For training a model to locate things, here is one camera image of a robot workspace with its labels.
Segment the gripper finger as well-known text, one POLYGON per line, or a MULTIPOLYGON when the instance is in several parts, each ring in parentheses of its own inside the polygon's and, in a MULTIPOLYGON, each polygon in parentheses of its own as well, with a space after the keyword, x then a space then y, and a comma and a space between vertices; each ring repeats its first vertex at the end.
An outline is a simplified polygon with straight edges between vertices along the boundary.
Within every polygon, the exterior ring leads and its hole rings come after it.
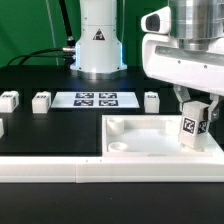
POLYGON ((190 100, 190 94, 188 92, 188 89, 184 86, 174 85, 173 90, 179 101, 179 110, 183 111, 184 103, 190 100))
POLYGON ((208 120, 214 122, 219 118, 220 96, 216 94, 210 95, 211 104, 208 107, 208 120))

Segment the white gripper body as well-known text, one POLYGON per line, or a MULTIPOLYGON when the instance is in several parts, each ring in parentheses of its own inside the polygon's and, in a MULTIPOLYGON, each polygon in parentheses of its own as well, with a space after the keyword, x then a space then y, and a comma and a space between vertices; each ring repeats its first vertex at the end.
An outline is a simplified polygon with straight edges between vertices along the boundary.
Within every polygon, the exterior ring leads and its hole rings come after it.
POLYGON ((212 40, 206 52, 187 51, 175 38, 148 33, 142 63, 148 77, 224 96, 224 38, 212 40))

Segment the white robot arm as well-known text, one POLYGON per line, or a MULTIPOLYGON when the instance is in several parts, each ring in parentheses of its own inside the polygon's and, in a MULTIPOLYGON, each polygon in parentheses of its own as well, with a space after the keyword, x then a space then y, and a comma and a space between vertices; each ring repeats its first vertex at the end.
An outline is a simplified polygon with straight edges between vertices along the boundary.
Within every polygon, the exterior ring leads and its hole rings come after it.
MULTIPOLYGON (((116 37, 116 0, 80 0, 81 38, 73 71, 89 79, 123 70, 116 37)), ((172 83, 181 106, 190 88, 210 94, 205 118, 219 116, 224 100, 224 0, 168 0, 141 19, 142 65, 150 78, 172 83)))

